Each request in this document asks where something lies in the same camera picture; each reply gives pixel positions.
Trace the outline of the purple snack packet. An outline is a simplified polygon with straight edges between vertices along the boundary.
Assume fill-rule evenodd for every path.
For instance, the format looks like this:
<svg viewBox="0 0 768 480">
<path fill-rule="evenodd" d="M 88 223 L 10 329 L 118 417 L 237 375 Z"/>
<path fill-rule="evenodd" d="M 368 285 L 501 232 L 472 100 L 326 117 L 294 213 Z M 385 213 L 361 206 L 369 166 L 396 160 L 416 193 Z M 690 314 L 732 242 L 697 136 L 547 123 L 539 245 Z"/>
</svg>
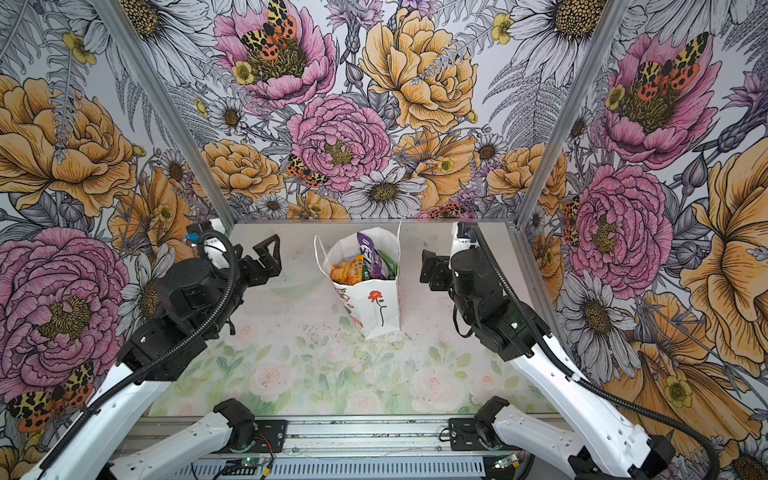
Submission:
<svg viewBox="0 0 768 480">
<path fill-rule="evenodd" d="M 357 233 L 357 240 L 369 277 L 376 280 L 387 280 L 389 277 L 388 267 L 376 249 L 373 240 L 362 232 Z"/>
</svg>

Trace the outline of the white floral paper bag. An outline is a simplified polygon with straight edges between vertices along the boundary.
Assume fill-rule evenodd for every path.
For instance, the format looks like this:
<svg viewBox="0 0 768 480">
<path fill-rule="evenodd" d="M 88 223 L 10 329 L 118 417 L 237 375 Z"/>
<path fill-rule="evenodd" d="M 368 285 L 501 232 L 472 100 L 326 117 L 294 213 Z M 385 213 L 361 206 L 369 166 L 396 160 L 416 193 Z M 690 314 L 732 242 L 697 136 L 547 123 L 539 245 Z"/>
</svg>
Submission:
<svg viewBox="0 0 768 480">
<path fill-rule="evenodd" d="M 336 284 L 330 279 L 333 265 L 362 255 L 357 240 L 358 232 L 369 236 L 377 250 L 386 251 L 397 262 L 398 275 L 394 280 L 376 280 L 369 277 L 366 281 L 347 286 Z M 350 318 L 365 338 L 373 339 L 400 330 L 400 233 L 398 231 L 391 232 L 381 227 L 372 227 L 358 232 L 338 240 L 330 248 L 326 248 L 321 238 L 316 236 L 313 239 L 313 246 L 317 266 L 331 282 Z"/>
</svg>

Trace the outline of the narrow orange snack packet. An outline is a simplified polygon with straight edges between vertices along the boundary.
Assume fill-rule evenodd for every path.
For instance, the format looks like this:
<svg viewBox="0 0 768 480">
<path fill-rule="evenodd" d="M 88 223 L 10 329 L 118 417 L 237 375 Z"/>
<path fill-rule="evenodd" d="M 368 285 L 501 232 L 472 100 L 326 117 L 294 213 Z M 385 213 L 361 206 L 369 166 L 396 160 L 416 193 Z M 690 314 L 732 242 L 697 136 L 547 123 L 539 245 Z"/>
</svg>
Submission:
<svg viewBox="0 0 768 480">
<path fill-rule="evenodd" d="M 369 279 L 365 258 L 358 255 L 333 265 L 330 279 L 340 285 L 353 286 Z"/>
</svg>

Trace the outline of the green chips bag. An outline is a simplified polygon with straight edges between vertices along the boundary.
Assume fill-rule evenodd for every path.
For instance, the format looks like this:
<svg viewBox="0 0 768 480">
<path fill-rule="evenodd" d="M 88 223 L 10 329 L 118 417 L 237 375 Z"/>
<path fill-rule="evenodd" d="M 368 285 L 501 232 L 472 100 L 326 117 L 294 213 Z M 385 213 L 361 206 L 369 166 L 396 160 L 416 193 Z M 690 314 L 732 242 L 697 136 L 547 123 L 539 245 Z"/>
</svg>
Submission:
<svg viewBox="0 0 768 480">
<path fill-rule="evenodd" d="M 386 251 L 379 249 L 378 252 L 383 264 L 386 266 L 387 279 L 394 280 L 398 275 L 397 262 Z"/>
</svg>

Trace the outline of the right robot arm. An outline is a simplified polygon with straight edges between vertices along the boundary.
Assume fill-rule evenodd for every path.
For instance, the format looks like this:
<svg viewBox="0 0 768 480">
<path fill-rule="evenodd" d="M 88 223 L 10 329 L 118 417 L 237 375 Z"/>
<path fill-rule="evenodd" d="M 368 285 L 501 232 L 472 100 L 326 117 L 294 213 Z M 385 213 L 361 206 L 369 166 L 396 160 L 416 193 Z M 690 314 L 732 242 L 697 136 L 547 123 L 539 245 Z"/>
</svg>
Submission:
<svg viewBox="0 0 768 480">
<path fill-rule="evenodd" d="M 421 262 L 421 282 L 447 293 L 469 335 L 532 383 L 568 426 L 558 429 L 494 396 L 475 416 L 487 448 L 520 447 L 572 479 L 653 479 L 667 469 L 675 455 L 671 442 L 581 386 L 583 375 L 488 250 L 470 246 L 450 256 L 425 250 Z"/>
</svg>

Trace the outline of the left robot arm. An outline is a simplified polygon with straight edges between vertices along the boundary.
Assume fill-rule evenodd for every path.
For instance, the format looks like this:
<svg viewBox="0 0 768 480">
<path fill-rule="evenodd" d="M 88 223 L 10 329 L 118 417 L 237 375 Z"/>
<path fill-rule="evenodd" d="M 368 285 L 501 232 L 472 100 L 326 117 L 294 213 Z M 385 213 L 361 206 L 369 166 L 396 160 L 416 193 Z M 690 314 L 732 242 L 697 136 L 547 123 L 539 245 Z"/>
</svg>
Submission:
<svg viewBox="0 0 768 480">
<path fill-rule="evenodd" d="M 271 235 L 250 257 L 221 232 L 199 233 L 197 256 L 172 265 L 157 281 L 160 303 L 153 318 L 134 331 L 102 387 L 26 478 L 109 478 L 114 452 L 209 341 L 232 325 L 246 290 L 280 275 L 280 244 Z"/>
</svg>

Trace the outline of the green circuit board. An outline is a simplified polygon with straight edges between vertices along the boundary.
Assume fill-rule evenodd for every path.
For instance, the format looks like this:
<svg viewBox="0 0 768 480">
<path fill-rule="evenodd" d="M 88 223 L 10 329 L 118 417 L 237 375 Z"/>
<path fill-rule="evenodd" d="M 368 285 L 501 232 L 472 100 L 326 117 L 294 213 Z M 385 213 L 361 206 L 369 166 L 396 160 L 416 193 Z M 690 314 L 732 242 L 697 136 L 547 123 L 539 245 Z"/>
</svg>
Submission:
<svg viewBox="0 0 768 480">
<path fill-rule="evenodd" d="M 261 475 L 271 466 L 271 460 L 261 457 L 233 459 L 225 464 L 226 475 Z"/>
</svg>

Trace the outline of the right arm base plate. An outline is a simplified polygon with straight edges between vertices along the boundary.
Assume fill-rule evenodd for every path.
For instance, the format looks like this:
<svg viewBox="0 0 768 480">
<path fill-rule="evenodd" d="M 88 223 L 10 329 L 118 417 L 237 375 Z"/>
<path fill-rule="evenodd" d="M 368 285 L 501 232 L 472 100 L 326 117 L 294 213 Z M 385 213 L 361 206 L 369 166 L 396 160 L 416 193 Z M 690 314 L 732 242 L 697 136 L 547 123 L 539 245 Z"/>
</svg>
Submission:
<svg viewBox="0 0 768 480">
<path fill-rule="evenodd" d="M 491 425 L 475 418 L 449 418 L 448 442 L 452 451 L 493 451 L 499 448 Z"/>
</svg>

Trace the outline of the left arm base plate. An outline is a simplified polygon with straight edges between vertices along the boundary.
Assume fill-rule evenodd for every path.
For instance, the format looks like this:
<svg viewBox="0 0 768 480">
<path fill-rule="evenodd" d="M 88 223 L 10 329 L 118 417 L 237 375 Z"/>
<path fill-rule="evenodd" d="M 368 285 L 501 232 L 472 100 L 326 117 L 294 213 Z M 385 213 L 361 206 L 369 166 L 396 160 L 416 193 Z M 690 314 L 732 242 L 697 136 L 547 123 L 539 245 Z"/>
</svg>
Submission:
<svg viewBox="0 0 768 480">
<path fill-rule="evenodd" d="M 287 438 L 286 420 L 254 420 L 241 428 L 236 450 L 249 454 L 281 453 Z"/>
</svg>

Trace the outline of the left aluminium frame post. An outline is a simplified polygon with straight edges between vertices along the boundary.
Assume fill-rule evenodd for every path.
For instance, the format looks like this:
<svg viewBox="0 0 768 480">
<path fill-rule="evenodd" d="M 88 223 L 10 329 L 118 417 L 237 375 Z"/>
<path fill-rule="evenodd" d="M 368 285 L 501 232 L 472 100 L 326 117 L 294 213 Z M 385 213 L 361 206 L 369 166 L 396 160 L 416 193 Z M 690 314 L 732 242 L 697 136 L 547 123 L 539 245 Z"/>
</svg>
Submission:
<svg viewBox="0 0 768 480">
<path fill-rule="evenodd" d="M 184 155 L 196 179 L 207 194 L 212 209 L 218 215 L 225 232 L 230 234 L 235 226 L 235 219 L 228 201 L 217 185 L 191 132 L 183 122 L 163 79 L 150 61 L 149 55 L 140 45 L 120 2 L 96 1 L 94 8 L 112 35 L 115 45 L 133 69 L 137 81 L 158 110 L 176 147 Z"/>
</svg>

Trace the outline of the aluminium frame post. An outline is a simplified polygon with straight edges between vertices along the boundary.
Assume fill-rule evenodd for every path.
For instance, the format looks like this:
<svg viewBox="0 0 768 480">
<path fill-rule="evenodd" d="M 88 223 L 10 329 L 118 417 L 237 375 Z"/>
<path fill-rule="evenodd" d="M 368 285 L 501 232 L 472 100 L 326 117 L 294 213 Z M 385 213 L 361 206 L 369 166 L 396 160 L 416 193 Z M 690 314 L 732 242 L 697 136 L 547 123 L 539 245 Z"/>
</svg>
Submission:
<svg viewBox="0 0 768 480">
<path fill-rule="evenodd" d="M 523 203 L 514 219 L 514 225 L 522 229 L 531 217 L 533 208 L 543 193 L 549 175 L 555 170 L 570 128 L 586 94 L 592 88 L 597 71 L 609 55 L 611 45 L 618 35 L 622 21 L 629 10 L 629 1 L 608 1 L 596 31 L 586 50 L 586 57 L 574 75 L 574 81 L 563 104 L 553 131 L 546 142 L 541 162 L 523 197 Z"/>
<path fill-rule="evenodd" d="M 163 79 L 150 61 L 149 55 L 140 45 L 120 2 L 96 1 L 94 8 L 112 35 L 115 45 L 133 69 L 137 81 L 158 110 L 176 147 L 184 155 L 196 179 L 207 194 L 212 209 L 218 215 L 225 232 L 230 234 L 235 226 L 235 219 L 228 201 L 217 185 L 191 132 L 183 122 Z"/>
</svg>

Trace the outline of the aluminium front rail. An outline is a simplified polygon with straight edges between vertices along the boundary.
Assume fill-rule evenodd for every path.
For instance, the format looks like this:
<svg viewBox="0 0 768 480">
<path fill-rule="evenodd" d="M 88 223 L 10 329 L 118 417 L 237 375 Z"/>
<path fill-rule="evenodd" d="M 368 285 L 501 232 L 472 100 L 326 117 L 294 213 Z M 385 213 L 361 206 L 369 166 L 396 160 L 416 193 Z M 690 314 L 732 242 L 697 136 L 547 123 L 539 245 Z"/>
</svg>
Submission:
<svg viewBox="0 0 768 480">
<path fill-rule="evenodd" d="M 521 449 L 574 475 L 578 455 L 599 472 L 627 478 L 640 468 L 650 450 L 645 431 L 617 410 L 604 404 L 583 413 L 566 413 L 567 428 L 528 415 L 494 397 L 472 418 L 491 425 L 501 449 Z M 301 451 L 331 456 L 381 450 L 425 449 L 436 446 L 449 418 L 321 417 L 288 420 L 283 451 Z M 241 404 L 218 409 L 184 430 L 131 455 L 111 457 L 108 470 L 116 479 L 162 479 L 206 455 L 236 450 L 241 428 L 257 419 Z"/>
</svg>

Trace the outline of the right aluminium frame post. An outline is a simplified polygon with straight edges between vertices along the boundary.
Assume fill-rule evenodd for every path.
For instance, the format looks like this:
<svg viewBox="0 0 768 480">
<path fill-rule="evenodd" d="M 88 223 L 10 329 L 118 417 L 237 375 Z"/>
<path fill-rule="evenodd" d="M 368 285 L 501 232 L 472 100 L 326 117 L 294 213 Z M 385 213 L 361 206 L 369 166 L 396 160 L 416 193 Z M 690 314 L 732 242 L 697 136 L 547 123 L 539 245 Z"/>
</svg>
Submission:
<svg viewBox="0 0 768 480">
<path fill-rule="evenodd" d="M 522 229 L 531 217 L 533 208 L 543 193 L 549 175 L 555 170 L 570 128 L 586 94 L 592 88 L 597 71 L 609 55 L 611 45 L 618 35 L 622 21 L 629 10 L 629 1 L 608 1 L 596 31 L 586 50 L 586 57 L 574 75 L 574 81 L 563 104 L 553 131 L 546 142 L 541 162 L 523 197 L 523 203 L 514 219 L 514 225 Z"/>
</svg>

